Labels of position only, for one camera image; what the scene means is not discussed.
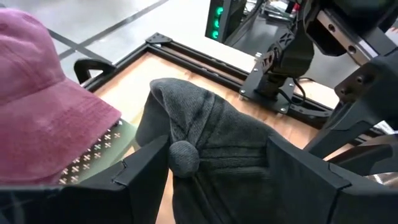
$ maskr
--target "wooden tabletop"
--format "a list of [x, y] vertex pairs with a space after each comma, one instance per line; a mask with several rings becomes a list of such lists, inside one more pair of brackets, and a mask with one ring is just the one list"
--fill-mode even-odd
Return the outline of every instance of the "wooden tabletop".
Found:
[[[250, 72], [255, 64], [254, 57], [205, 37], [179, 37], [174, 40], [247, 72]], [[215, 92], [229, 101], [240, 112], [249, 114], [273, 127], [283, 137], [301, 149], [317, 133], [316, 129], [291, 117], [264, 110], [250, 101], [239, 100], [239, 95], [236, 92], [149, 53], [102, 86], [95, 94], [122, 111], [123, 119], [138, 125], [149, 94], [149, 82], [164, 77], [188, 80]], [[332, 89], [311, 81], [302, 81], [301, 84], [306, 91], [307, 98], [330, 108], [334, 108], [337, 104], [338, 98]], [[172, 175], [170, 172], [157, 223], [175, 223], [171, 204], [172, 194]]]

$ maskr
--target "hat brim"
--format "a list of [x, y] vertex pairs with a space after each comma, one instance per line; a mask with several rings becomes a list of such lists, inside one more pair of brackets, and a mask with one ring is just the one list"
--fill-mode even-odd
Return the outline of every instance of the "hat brim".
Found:
[[120, 116], [67, 78], [0, 106], [0, 182], [36, 182], [62, 171]]

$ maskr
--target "pink bucket hat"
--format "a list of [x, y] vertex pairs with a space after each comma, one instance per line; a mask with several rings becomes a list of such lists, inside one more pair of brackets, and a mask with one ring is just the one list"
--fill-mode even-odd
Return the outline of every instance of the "pink bucket hat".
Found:
[[32, 16], [0, 9], [0, 184], [48, 184], [120, 118], [63, 74]]

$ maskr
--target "green led light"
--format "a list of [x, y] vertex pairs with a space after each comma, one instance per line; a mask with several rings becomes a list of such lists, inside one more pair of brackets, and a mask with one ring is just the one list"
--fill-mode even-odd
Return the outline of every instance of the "green led light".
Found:
[[224, 8], [223, 8], [223, 7], [217, 7], [217, 9], [216, 9], [216, 15], [217, 15], [217, 16], [220, 16], [221, 13], [223, 13], [223, 11], [224, 11]]
[[212, 37], [213, 39], [217, 39], [217, 38], [218, 38], [218, 31], [217, 31], [217, 30], [214, 30], [214, 31], [211, 33], [211, 37]]
[[220, 28], [220, 22], [218, 20], [214, 21], [214, 27]]

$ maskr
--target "hat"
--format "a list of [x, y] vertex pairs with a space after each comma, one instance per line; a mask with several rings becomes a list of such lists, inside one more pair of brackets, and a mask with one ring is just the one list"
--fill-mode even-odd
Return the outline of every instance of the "hat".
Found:
[[56, 182], [120, 115], [66, 78], [37, 19], [0, 9], [0, 184]]
[[176, 223], [284, 222], [266, 155], [271, 136], [284, 139], [275, 130], [210, 91], [163, 78], [150, 83], [136, 141], [167, 133]]

